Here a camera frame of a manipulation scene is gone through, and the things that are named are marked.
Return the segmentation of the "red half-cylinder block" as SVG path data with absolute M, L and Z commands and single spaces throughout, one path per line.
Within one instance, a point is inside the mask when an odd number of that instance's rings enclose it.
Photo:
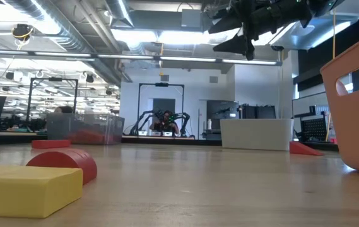
M 27 166 L 80 168 L 83 171 L 83 185 L 97 178 L 98 168 L 93 157 L 77 148 L 54 148 L 34 156 Z

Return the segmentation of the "background wooden table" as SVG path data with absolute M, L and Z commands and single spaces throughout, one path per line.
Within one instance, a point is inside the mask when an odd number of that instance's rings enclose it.
M 186 146 L 222 146 L 221 141 L 198 140 L 193 137 L 163 136 L 122 136 L 121 143 L 129 144 L 166 144 Z

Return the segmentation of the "whiteboard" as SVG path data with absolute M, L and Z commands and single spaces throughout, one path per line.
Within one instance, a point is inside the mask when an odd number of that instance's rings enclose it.
M 311 112 L 316 114 L 330 112 L 325 92 L 292 100 L 292 113 L 294 117 Z

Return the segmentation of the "white plastic bin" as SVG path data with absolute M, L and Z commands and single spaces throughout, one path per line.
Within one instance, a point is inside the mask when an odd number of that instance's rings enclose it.
M 293 119 L 221 119 L 224 148 L 288 151 Z

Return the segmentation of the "clear plastic bin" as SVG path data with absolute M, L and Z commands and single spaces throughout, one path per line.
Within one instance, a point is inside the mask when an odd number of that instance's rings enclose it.
M 47 139 L 69 140 L 68 135 L 81 129 L 88 129 L 114 136 L 112 144 L 122 140 L 125 118 L 97 113 L 49 113 L 47 115 Z

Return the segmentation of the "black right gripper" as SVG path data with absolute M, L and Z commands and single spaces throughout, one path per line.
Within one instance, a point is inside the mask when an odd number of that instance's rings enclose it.
M 235 35 L 232 39 L 213 47 L 215 52 L 242 54 L 248 61 L 254 60 L 253 40 L 263 33 L 276 33 L 279 27 L 296 21 L 309 22 L 313 12 L 307 0 L 279 0 L 257 8 L 256 0 L 240 0 L 237 15 L 223 17 L 214 24 L 209 33 L 220 33 L 244 26 L 244 35 Z

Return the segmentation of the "orange plastic bin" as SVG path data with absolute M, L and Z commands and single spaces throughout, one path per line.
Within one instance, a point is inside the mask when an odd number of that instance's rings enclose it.
M 359 171 L 359 90 L 340 95 L 340 77 L 359 69 L 359 42 L 345 50 L 320 70 L 336 131 L 341 159 Z

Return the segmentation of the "black cabinet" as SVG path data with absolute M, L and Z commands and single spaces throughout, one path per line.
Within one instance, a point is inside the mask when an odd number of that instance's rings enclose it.
M 238 102 L 224 101 L 224 100 L 208 100 L 206 102 L 206 120 L 212 120 L 212 129 L 204 130 L 204 137 L 206 140 L 221 141 L 221 119 L 237 119 Z

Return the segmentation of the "black equipment box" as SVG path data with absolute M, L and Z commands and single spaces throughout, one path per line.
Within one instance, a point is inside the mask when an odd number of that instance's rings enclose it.
M 265 105 L 265 106 L 252 106 L 248 104 L 243 104 L 242 109 L 242 118 L 243 119 L 275 119 L 276 110 L 275 106 Z

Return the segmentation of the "red wedge block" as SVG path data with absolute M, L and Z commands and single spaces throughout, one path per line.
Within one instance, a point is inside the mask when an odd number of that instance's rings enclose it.
M 289 152 L 290 154 L 303 154 L 303 155 L 310 155 L 310 156 L 324 156 L 324 153 L 313 149 L 309 146 L 306 146 L 300 142 L 291 141 L 289 145 Z

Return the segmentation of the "overhead frame bar with lights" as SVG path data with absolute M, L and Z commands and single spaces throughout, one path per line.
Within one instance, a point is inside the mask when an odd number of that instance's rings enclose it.
M 125 54 L 91 54 L 91 53 L 72 53 L 72 52 L 42 52 L 31 50 L 3 50 L 0 49 L 0 57 L 9 58 L 35 58 L 35 59 L 62 59 L 66 61 L 94 61 L 95 59 L 120 59 L 133 61 L 183 61 L 183 62 L 203 62 L 215 64 L 239 64 L 255 66 L 281 66 L 281 61 L 262 61 L 262 60 L 240 60 L 240 59 L 220 59 L 205 57 L 177 57 L 170 55 L 125 55 Z

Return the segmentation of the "black gantry frame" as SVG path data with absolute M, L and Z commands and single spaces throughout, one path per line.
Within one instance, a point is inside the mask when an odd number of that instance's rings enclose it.
M 50 77 L 50 78 L 31 78 L 30 79 L 30 86 L 29 86 L 29 93 L 28 93 L 28 104 L 27 104 L 27 113 L 25 121 L 28 122 L 30 119 L 30 107 L 32 102 L 32 92 L 37 87 L 33 85 L 36 80 L 42 81 L 52 81 L 52 82 L 63 82 L 63 81 L 74 81 L 75 86 L 74 88 L 74 100 L 73 100 L 73 113 L 76 113 L 76 104 L 77 104 L 77 97 L 78 97 L 78 79 L 63 79 L 61 77 Z
M 169 86 L 180 86 L 182 88 L 182 112 L 184 112 L 184 90 L 185 86 L 183 84 L 169 84 L 164 82 L 159 83 L 140 83 L 138 84 L 138 103 L 137 103 L 137 119 L 140 116 L 140 102 L 141 102 L 141 87 L 142 86 L 156 86 L 156 87 L 169 87 Z

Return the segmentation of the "grey ceiling box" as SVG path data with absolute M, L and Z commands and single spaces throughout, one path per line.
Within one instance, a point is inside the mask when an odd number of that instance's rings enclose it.
M 198 9 L 183 9 L 181 11 L 181 27 L 200 28 L 201 11 Z

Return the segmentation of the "black pegboard stand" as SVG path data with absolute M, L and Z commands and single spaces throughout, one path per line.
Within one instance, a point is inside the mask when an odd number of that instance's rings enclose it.
M 324 115 L 311 115 L 300 119 L 303 142 L 325 142 L 327 124 Z

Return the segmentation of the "red flat block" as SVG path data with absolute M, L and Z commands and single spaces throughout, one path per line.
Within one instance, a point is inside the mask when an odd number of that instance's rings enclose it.
M 68 148 L 71 145 L 69 140 L 34 140 L 32 148 L 34 149 L 50 149 L 50 148 Z

